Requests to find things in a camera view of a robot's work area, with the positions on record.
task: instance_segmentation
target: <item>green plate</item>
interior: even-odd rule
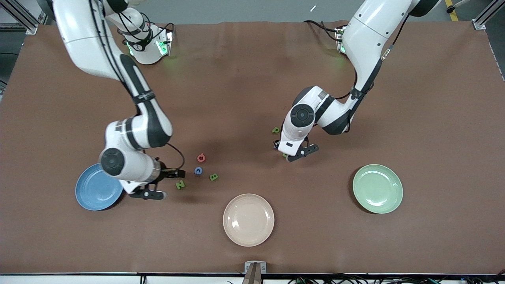
[[[403,186],[398,176],[382,165],[367,165],[359,169],[352,181],[352,191],[358,202],[370,212],[392,212],[403,199]]]

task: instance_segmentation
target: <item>yellow tape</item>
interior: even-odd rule
[[[445,5],[447,7],[451,6],[452,5],[452,0],[445,0]],[[453,21],[453,22],[457,22],[458,21],[458,17],[456,16],[456,10],[454,10],[452,13],[449,14],[450,15],[450,19]]]

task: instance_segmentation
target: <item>plate rim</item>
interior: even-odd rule
[[[98,166],[98,170],[93,170],[93,167],[96,167],[96,166]],[[103,207],[103,208],[102,208],[102,207],[96,207],[96,208],[93,208],[93,209],[90,209],[90,208],[88,208],[88,207],[84,206],[84,205],[81,203],[80,198],[77,196],[77,187],[78,187],[78,185],[79,185],[79,181],[80,181],[80,180],[81,180],[81,178],[84,176],[84,174],[86,174],[88,171],[91,171],[91,172],[90,172],[90,174],[91,174],[91,173],[98,172],[98,171],[100,171],[100,170],[102,170],[102,168],[101,168],[101,166],[100,166],[100,163],[96,163],[96,164],[93,164],[93,165],[91,165],[91,166],[87,167],[87,168],[86,168],[86,169],[85,169],[85,170],[84,170],[84,171],[83,171],[83,172],[79,175],[79,178],[77,179],[77,182],[75,183],[75,199],[77,200],[77,203],[79,203],[79,205],[80,205],[82,208],[84,208],[84,209],[86,209],[86,210],[89,210],[89,211],[100,211],[100,210],[104,210],[104,209],[107,209],[107,208],[111,207],[111,206],[112,206],[112,205],[113,205],[113,204],[114,204],[114,203],[115,203],[115,202],[116,202],[116,201],[117,201],[117,200],[121,197],[121,193],[123,192],[123,188],[122,188],[121,184],[120,184],[120,183],[119,183],[119,181],[118,181],[119,185],[121,186],[121,190],[119,191],[119,195],[118,195],[118,197],[116,198],[116,200],[115,200],[115,201],[114,201],[111,205],[106,206],[106,207]]]
[[[366,167],[370,167],[370,166],[379,166],[379,167],[385,168],[385,169],[387,169],[387,170],[391,171],[391,172],[392,172],[392,173],[396,176],[396,178],[398,179],[398,182],[399,182],[399,192],[400,192],[400,197],[399,197],[399,199],[398,199],[398,201],[397,201],[396,205],[395,205],[395,206],[393,206],[393,207],[392,207],[392,209],[390,209],[390,210],[388,210],[388,211],[385,211],[385,212],[377,212],[377,211],[373,211],[373,210],[368,209],[367,207],[365,207],[365,205],[363,205],[362,201],[360,201],[360,199],[358,198],[358,195],[356,194],[356,183],[357,183],[357,176],[358,176],[358,173],[359,173],[362,169],[364,169],[364,168],[366,168]],[[403,184],[401,183],[400,177],[399,177],[399,176],[398,176],[398,175],[397,175],[397,174],[396,174],[396,173],[395,173],[392,169],[390,169],[390,168],[388,168],[388,167],[386,167],[386,166],[384,166],[384,165],[380,165],[380,164],[368,164],[368,165],[365,165],[365,166],[363,166],[363,167],[359,168],[359,169],[357,170],[356,174],[354,175],[354,178],[352,179],[352,193],[354,194],[354,197],[356,198],[356,200],[358,201],[358,203],[359,203],[359,204],[360,204],[360,205],[361,205],[361,206],[362,206],[365,210],[370,211],[370,212],[375,213],[375,214],[387,214],[387,213],[391,213],[391,212],[393,212],[394,210],[396,210],[396,209],[400,206],[401,202],[403,201]]]
[[[255,245],[244,245],[244,244],[239,244],[237,243],[236,241],[234,241],[231,237],[230,237],[230,234],[228,233],[228,231],[226,230],[226,226],[225,226],[225,214],[226,214],[226,211],[228,209],[228,207],[230,206],[230,204],[235,201],[236,199],[238,198],[241,198],[243,196],[254,196],[254,197],[257,197],[263,201],[266,202],[266,204],[268,204],[268,206],[270,207],[270,209],[272,210],[272,228],[270,229],[270,232],[268,233],[267,237],[262,240],[261,242],[259,242],[258,244],[255,244]],[[230,200],[230,202],[228,202],[228,204],[226,205],[224,211],[223,211],[223,229],[224,229],[224,233],[228,236],[228,239],[230,239],[232,242],[234,242],[235,244],[239,245],[239,246],[242,246],[242,247],[246,247],[246,248],[251,248],[251,247],[255,247],[255,246],[259,246],[261,245],[262,243],[264,243],[266,240],[268,240],[268,238],[270,237],[270,235],[272,234],[272,232],[274,231],[274,227],[275,227],[275,213],[274,213],[274,209],[272,208],[272,205],[270,204],[270,202],[268,202],[265,198],[263,198],[262,196],[259,196],[257,194],[254,194],[254,193],[244,193],[244,194],[240,194],[240,195],[237,195],[235,196],[232,200]]]

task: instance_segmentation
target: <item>black circular joint cap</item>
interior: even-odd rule
[[[314,110],[307,104],[299,104],[291,110],[291,123],[296,127],[305,127],[314,123]]]
[[[123,167],[125,165],[125,157],[119,149],[108,148],[102,154],[100,163],[102,165],[102,169],[104,169],[106,173],[112,176],[116,176],[119,175],[123,170]]]

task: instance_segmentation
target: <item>white robotic arm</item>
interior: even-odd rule
[[[342,44],[356,70],[356,82],[345,103],[339,102],[318,86],[303,89],[284,119],[281,139],[275,148],[288,155],[288,161],[318,150],[309,145],[307,135],[319,124],[330,135],[349,130],[350,123],[380,70],[384,44],[407,16],[426,15],[440,0],[365,0],[348,23]]]
[[[127,7],[126,0],[53,2],[60,34],[74,64],[91,75],[120,81],[137,108],[136,116],[107,126],[106,145],[99,159],[103,170],[119,179],[124,190],[133,197],[162,199],[162,192],[149,192],[148,188],[139,192],[138,189],[165,177],[184,177],[185,172],[167,169],[162,162],[143,153],[144,149],[165,146],[172,136],[172,124],[135,62],[114,43],[105,22],[107,13],[135,15],[134,9],[128,12]],[[158,49],[142,52],[160,54]]]

